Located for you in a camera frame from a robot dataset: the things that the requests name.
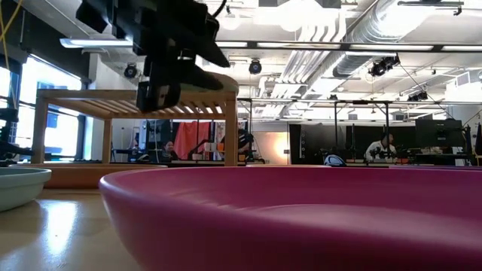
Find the red curtain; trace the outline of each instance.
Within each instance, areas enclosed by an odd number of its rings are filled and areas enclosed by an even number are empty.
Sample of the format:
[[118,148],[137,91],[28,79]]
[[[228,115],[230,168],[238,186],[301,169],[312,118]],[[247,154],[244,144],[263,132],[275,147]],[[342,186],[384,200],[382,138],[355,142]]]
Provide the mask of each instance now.
[[[196,147],[197,122],[180,123],[178,133],[175,137],[174,151],[178,154],[179,159],[186,160],[189,152]],[[199,123],[199,142],[209,139],[209,123]],[[201,145],[197,151],[204,150]]]

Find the yellow cable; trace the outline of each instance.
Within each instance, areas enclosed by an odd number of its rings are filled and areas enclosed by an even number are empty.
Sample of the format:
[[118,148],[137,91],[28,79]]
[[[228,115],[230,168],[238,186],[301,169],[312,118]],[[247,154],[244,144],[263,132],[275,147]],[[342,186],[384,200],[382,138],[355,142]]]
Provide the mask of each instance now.
[[[2,6],[0,5],[0,26],[2,27],[2,33],[5,33],[5,27],[3,25],[3,14],[2,14]],[[5,55],[5,65],[7,66],[7,70],[10,71],[10,66],[8,65],[8,54],[7,54],[7,39],[3,39],[3,51]]]
[[18,11],[20,10],[20,7],[22,7],[22,3],[23,3],[23,0],[18,1],[18,4],[17,4],[17,7],[15,8],[15,11],[12,14],[12,17],[10,17],[10,19],[9,19],[9,21],[8,21],[6,27],[5,27],[5,31],[2,31],[2,35],[0,35],[0,41],[2,41],[3,37],[5,37],[5,34],[7,33],[8,29],[10,28],[10,25],[14,21],[15,16],[17,15]]

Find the white shirt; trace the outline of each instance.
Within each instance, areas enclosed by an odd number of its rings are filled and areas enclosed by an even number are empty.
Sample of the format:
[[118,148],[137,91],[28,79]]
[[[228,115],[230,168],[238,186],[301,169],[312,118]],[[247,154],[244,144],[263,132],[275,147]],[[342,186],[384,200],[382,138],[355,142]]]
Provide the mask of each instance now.
[[[380,158],[380,155],[378,155],[378,154],[375,157],[372,157],[371,154],[370,154],[371,151],[374,151],[377,148],[380,148],[381,151],[388,152],[388,150],[385,147],[383,147],[382,142],[380,140],[376,141],[376,142],[373,142],[373,143],[370,144],[367,151],[365,151],[365,159],[367,161],[373,161],[375,159]],[[395,147],[393,147],[393,145],[390,145],[390,151],[394,154],[397,152],[395,150]]]

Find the wooden table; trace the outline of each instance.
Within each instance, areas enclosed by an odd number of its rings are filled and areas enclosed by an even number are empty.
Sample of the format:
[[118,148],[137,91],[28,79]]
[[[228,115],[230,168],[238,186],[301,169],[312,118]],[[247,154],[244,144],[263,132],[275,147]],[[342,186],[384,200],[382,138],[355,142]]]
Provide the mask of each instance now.
[[0,212],[0,270],[137,271],[97,190],[44,190]]
[[206,90],[181,84],[179,103],[144,114],[136,107],[135,90],[37,90],[32,139],[32,163],[43,163],[48,105],[57,105],[104,120],[102,162],[111,162],[112,119],[226,120],[225,165],[237,165],[238,122],[236,96],[238,83],[226,75],[212,73],[223,83],[222,90]]

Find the security camera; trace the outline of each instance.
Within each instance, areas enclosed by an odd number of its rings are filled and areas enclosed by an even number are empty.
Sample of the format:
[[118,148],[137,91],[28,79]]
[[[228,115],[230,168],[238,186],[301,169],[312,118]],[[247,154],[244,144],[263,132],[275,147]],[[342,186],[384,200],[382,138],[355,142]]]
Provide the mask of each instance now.
[[261,72],[261,63],[259,59],[251,60],[251,64],[249,65],[249,73],[252,75],[258,75]]
[[135,63],[127,63],[127,67],[124,70],[124,76],[129,79],[135,78],[137,75],[137,65]]

